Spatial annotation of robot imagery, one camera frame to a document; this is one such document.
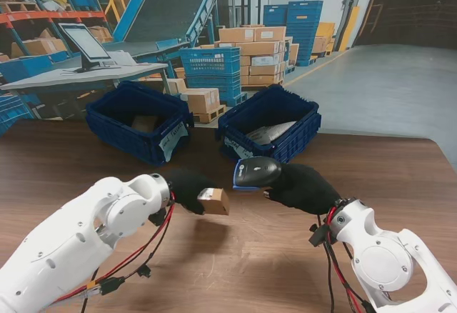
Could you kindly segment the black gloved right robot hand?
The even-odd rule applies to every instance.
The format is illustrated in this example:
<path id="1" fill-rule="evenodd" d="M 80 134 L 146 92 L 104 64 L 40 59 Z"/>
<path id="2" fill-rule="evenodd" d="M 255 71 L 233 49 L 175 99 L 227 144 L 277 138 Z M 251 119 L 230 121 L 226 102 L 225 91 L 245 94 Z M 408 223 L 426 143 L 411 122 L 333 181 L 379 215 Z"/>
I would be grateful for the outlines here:
<path id="1" fill-rule="evenodd" d="M 282 164 L 280 177 L 263 195 L 286 207 L 315 215 L 326 214 L 341 195 L 314 168 Z"/>

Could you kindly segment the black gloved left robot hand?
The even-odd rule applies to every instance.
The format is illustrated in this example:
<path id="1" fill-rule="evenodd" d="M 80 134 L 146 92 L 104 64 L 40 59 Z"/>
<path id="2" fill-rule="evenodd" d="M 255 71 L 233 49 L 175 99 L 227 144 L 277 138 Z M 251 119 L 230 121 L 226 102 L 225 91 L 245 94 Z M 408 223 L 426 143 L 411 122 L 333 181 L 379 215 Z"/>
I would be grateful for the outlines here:
<path id="1" fill-rule="evenodd" d="M 203 204 L 198 200 L 199 194 L 205 189 L 218 186 L 203 174 L 188 169 L 171 169 L 164 172 L 162 177 L 171 185 L 176 203 L 197 215 L 205 213 Z"/>

